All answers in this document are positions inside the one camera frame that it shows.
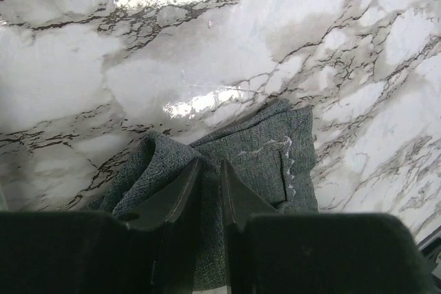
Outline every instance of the white marble countertop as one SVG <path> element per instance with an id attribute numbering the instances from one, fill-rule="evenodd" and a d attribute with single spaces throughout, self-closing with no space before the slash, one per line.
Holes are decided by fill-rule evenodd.
<path id="1" fill-rule="evenodd" d="M 441 225 L 440 0 L 0 0 L 0 181 L 78 209 L 147 130 L 314 105 L 324 212 Z"/>

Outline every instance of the marble surface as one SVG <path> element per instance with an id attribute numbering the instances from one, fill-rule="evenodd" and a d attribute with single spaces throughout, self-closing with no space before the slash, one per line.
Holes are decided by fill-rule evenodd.
<path id="1" fill-rule="evenodd" d="M 440 0 L 0 0 L 0 182 L 78 209 L 139 139 L 314 105 L 323 212 L 441 225 Z"/>

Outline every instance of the cloth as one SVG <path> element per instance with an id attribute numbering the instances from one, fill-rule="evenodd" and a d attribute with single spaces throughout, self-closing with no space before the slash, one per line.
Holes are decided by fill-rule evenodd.
<path id="1" fill-rule="evenodd" d="M 148 133 L 108 192 L 86 208 L 119 216 L 171 183 L 191 160 L 202 159 L 202 247 L 196 256 L 194 289 L 224 286 L 221 160 L 228 159 L 240 179 L 280 212 L 317 212 L 309 177 L 316 162 L 311 128 L 311 107 L 291 110 L 289 102 L 281 100 L 189 146 Z"/>

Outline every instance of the dark green fabric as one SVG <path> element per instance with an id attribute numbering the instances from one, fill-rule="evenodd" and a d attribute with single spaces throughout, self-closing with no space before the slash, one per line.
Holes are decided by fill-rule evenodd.
<path id="1" fill-rule="evenodd" d="M 317 212 L 309 177 L 316 162 L 311 128 L 311 107 L 291 110 L 289 102 L 281 100 L 251 119 L 190 146 L 149 133 L 108 192 L 87 209 L 121 215 L 173 181 L 191 160 L 202 159 L 202 247 L 197 256 L 194 287 L 205 290 L 223 286 L 221 160 L 228 159 L 241 180 L 279 211 Z"/>

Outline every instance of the crumpled towel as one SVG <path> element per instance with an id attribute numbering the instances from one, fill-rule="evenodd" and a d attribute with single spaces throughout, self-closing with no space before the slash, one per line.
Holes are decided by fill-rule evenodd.
<path id="1" fill-rule="evenodd" d="M 280 212 L 317 212 L 309 177 L 316 162 L 311 128 L 311 107 L 291 110 L 288 100 L 281 100 L 190 146 L 148 133 L 108 192 L 86 209 L 119 216 L 171 183 L 191 160 L 202 159 L 202 247 L 196 257 L 194 289 L 224 286 L 221 160 L 228 159 L 240 179 Z"/>

